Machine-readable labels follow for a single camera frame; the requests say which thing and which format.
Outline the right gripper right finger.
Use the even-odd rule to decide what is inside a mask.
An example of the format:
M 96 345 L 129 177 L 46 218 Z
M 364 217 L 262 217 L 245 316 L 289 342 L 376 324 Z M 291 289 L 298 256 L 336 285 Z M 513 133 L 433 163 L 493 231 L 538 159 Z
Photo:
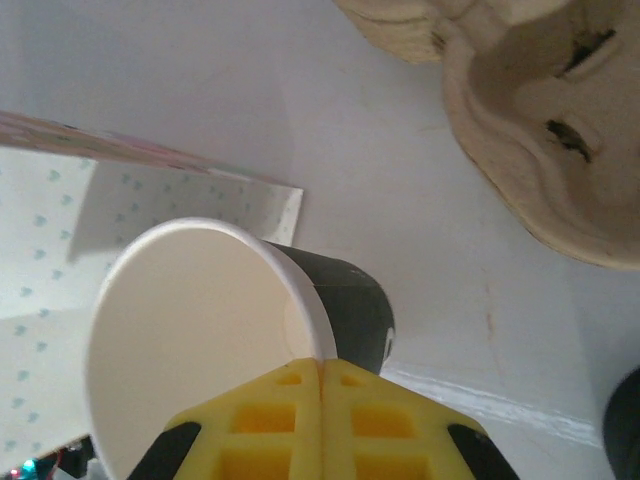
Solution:
M 323 480 L 520 480 L 476 420 L 344 360 L 322 403 Z

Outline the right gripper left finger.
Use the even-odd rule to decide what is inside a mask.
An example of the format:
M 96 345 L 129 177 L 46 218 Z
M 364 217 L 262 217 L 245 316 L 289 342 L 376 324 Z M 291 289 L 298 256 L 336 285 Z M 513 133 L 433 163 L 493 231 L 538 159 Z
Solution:
M 186 409 L 127 480 L 321 480 L 320 386 L 299 359 Z

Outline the black paper coffee cup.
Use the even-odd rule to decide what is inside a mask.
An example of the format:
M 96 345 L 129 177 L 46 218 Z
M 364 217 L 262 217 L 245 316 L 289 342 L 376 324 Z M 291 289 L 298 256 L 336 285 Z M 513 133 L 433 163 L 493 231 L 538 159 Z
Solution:
M 100 287 L 84 364 L 93 443 L 126 480 L 175 414 L 298 358 L 379 372 L 394 339 L 390 302 L 358 266 L 219 220 L 162 223 Z

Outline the cartoon print gift bag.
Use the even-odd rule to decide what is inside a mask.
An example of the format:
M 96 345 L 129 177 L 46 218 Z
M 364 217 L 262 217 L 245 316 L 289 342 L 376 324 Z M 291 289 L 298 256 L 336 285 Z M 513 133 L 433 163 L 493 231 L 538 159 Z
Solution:
M 87 433 L 90 311 L 131 241 L 208 217 L 289 245 L 302 200 L 217 161 L 0 111 L 0 471 Z

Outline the brown pulp cup carrier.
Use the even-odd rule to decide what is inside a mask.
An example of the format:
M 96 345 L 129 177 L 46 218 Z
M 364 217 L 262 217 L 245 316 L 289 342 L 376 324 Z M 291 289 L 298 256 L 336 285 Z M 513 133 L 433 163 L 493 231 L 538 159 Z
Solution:
M 453 134 L 523 226 L 640 271 L 640 0 L 334 0 L 373 46 L 439 61 Z

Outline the arm base controller board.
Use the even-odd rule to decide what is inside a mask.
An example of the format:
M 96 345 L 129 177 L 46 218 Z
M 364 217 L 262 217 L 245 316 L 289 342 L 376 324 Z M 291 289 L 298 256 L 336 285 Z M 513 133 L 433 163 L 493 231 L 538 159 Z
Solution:
M 85 436 L 55 451 L 27 458 L 11 468 L 0 468 L 0 480 L 80 480 L 94 458 L 93 443 Z

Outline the black plastic cup lid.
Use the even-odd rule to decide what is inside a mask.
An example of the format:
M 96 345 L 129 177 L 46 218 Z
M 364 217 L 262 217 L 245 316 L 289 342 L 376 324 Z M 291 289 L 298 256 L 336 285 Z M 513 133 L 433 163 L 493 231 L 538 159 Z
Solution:
M 616 480 L 640 480 L 640 367 L 611 395 L 602 433 L 606 456 Z

